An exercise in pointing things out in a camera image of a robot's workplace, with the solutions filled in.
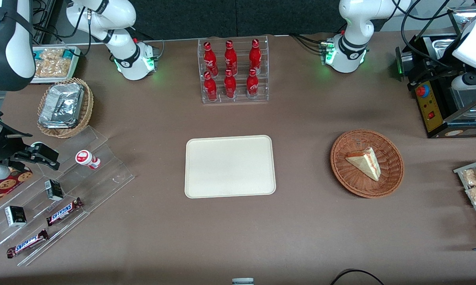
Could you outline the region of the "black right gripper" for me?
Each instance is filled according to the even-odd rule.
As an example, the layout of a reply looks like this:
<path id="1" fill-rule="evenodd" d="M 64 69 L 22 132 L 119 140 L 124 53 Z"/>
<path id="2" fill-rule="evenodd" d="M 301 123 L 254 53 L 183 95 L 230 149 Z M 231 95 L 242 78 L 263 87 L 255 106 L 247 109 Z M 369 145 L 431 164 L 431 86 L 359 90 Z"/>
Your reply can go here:
<path id="1" fill-rule="evenodd" d="M 0 165 L 10 166 L 10 161 L 23 161 L 31 164 L 46 165 L 58 170 L 59 152 L 44 143 L 24 144 L 23 137 L 32 137 L 29 133 L 17 131 L 5 124 L 0 117 Z"/>

